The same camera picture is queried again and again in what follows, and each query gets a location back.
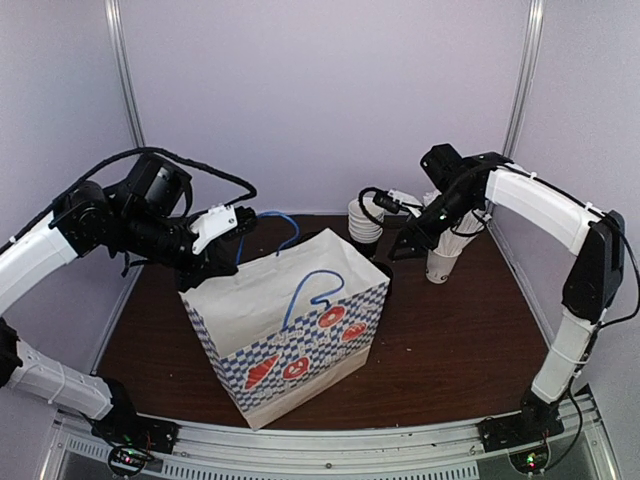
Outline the stack of paper cups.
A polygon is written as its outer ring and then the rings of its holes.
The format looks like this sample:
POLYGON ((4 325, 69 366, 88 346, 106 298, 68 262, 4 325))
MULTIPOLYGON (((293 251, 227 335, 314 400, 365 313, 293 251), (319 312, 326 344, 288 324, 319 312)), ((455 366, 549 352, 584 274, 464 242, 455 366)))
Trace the stack of paper cups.
POLYGON ((378 223, 372 222, 360 207, 357 199, 348 205, 348 233, 349 242, 356 250, 368 259, 376 255, 379 240, 383 234, 380 223, 384 220, 384 210, 378 207, 371 198, 364 198, 364 206, 378 223))

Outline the blue checkered paper bag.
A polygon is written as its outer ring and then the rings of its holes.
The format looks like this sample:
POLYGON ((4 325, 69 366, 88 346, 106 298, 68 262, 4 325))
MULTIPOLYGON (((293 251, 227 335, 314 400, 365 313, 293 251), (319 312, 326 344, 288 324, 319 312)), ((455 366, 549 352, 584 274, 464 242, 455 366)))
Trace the blue checkered paper bag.
POLYGON ((367 362, 389 284, 326 228, 181 300, 218 380, 259 430, 367 362))

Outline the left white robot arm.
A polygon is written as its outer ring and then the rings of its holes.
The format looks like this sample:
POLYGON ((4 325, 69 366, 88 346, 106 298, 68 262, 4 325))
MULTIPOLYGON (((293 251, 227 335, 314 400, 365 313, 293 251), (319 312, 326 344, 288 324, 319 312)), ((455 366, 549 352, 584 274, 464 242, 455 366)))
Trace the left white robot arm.
MULTIPOLYGON (((193 203, 188 168, 229 182, 236 177, 152 147, 122 152, 110 160, 128 157, 137 160, 123 180, 102 187, 89 174, 83 175, 2 248, 3 311, 51 273, 100 246, 111 256, 134 254, 140 262, 172 268, 180 291, 236 273, 234 260, 220 244, 239 227, 239 211, 233 203, 196 214, 172 214, 179 202, 193 203)), ((103 421, 123 444, 143 436, 143 421, 124 386, 85 376, 36 352, 7 323, 1 325, 1 384, 103 421)))

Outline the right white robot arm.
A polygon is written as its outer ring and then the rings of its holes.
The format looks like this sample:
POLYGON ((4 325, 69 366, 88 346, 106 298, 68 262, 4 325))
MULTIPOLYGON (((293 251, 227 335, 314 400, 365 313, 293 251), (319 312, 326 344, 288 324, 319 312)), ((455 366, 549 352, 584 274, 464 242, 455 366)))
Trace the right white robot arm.
POLYGON ((496 152, 463 157, 452 145, 439 144, 420 165, 440 193, 399 229, 391 259, 435 249, 447 228, 487 204, 518 214, 575 257, 563 285, 559 330, 512 423, 519 440, 533 441, 550 426, 550 410, 586 362, 621 286, 624 219, 588 206, 496 152))

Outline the bundle of white straws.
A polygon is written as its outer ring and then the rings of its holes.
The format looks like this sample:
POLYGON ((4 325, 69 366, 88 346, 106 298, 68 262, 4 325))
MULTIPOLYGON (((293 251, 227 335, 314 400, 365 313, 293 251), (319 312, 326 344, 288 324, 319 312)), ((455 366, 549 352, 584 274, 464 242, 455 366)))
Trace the bundle of white straws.
POLYGON ((435 252, 457 256, 488 226, 491 216, 482 210, 472 210, 440 235, 435 252))

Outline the white cup holding straws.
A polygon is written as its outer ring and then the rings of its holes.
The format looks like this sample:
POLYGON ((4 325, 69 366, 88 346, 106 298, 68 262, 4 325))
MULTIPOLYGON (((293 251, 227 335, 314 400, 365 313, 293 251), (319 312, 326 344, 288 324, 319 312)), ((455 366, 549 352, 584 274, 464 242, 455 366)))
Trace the white cup holding straws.
POLYGON ((437 250, 431 250, 426 259, 426 279, 433 284, 443 284, 447 282, 461 253, 461 250, 453 253, 442 253, 437 250))

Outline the right aluminium post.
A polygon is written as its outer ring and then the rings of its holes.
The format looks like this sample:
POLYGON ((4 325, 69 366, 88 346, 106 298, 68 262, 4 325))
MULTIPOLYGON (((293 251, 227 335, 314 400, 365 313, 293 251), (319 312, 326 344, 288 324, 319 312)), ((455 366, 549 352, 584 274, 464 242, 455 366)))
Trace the right aluminium post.
POLYGON ((529 9, 518 79, 502 148, 503 155, 509 158, 513 158, 515 155, 536 73, 544 28, 545 4, 544 0, 528 2, 529 9))

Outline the aluminium post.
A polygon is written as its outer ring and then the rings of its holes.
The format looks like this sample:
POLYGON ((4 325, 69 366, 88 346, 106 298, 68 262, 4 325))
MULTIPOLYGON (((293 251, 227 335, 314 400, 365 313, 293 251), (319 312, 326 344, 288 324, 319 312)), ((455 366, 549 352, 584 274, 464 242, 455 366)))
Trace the aluminium post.
POLYGON ((105 0, 104 7, 130 135, 136 147, 143 147, 146 142, 127 55, 121 3, 118 0, 105 0))
POLYGON ((544 0, 528 2, 529 9, 518 79, 502 148, 503 155, 509 158, 513 158, 515 155, 536 73, 544 28, 545 4, 544 0))

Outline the left aluminium post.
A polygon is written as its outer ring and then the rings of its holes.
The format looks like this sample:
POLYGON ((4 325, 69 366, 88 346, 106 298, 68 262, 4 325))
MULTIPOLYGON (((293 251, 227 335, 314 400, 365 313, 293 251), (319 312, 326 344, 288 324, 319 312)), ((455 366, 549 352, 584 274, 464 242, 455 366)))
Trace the left aluminium post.
POLYGON ((104 7, 130 135, 136 147, 143 147, 146 142, 127 55, 121 3, 118 0, 105 0, 104 7))

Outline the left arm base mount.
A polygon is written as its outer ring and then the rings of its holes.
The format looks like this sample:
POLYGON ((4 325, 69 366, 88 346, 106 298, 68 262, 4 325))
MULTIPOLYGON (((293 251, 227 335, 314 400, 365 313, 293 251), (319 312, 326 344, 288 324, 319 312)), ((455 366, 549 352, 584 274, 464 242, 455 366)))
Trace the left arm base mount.
POLYGON ((89 419, 92 433, 115 445, 171 454, 179 427, 175 422, 145 417, 131 402, 114 399, 101 419, 89 419))

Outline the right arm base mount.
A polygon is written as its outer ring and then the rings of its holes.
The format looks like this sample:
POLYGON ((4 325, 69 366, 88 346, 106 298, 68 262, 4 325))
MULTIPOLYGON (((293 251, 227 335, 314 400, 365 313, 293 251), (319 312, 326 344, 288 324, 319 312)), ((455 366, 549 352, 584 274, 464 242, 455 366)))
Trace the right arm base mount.
POLYGON ((559 405, 559 400, 546 403, 527 391, 518 412, 503 417, 487 417, 477 425, 484 451, 519 447, 563 433, 559 405))

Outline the aluminium front rail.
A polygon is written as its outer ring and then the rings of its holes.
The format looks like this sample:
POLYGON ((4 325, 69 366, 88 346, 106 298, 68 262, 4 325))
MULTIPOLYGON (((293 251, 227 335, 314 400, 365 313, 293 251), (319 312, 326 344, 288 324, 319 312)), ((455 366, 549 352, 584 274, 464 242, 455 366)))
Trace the aluminium front rail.
POLYGON ((617 479, 619 468, 591 393, 560 407, 564 432, 487 451, 478 420, 344 431, 261 430, 182 422, 174 450, 142 479, 527 479, 524 451, 550 455, 543 479, 617 479))

